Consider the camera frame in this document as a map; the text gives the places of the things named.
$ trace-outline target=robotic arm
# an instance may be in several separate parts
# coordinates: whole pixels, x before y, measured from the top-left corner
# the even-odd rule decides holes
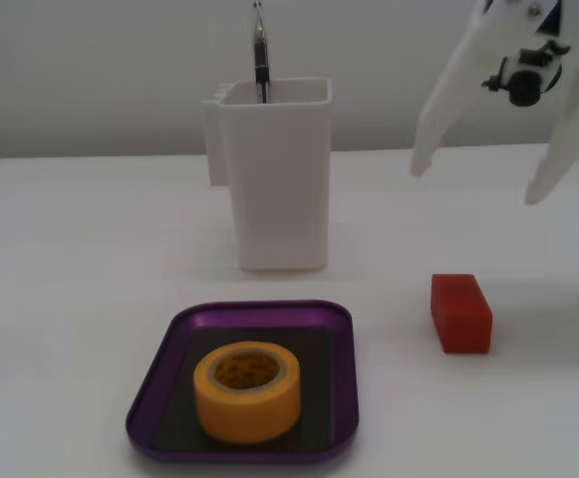
[[[541,49],[521,48],[535,36]],[[479,0],[420,116],[411,174],[424,174],[444,133],[486,89],[508,91],[519,107],[536,104],[559,80],[567,45],[579,48],[579,0]],[[546,197],[578,157],[579,70],[526,203]]]

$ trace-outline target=red block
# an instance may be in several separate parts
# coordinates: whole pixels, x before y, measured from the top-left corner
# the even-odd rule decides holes
[[[488,354],[492,312],[475,276],[434,274],[431,313],[446,354]]]

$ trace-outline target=white pen holder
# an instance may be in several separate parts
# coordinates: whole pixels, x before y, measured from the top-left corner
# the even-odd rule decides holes
[[[275,80],[258,105],[253,81],[202,103],[212,185],[228,185],[240,267],[317,269],[327,263],[331,82]]]

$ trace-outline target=white table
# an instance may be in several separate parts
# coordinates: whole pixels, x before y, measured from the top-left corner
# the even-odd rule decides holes
[[[544,146],[335,153],[331,252],[236,266],[204,156],[0,160],[0,477],[579,476],[579,164],[523,205]],[[489,356],[442,353],[432,273],[473,273]],[[125,417],[171,318],[208,301],[327,299],[354,316],[360,428],[318,466],[162,465]]]

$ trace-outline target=masking tape roll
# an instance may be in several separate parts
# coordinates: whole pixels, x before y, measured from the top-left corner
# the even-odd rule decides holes
[[[193,387],[205,433],[228,443],[270,440],[300,416],[300,364],[275,344],[216,349],[196,366]]]

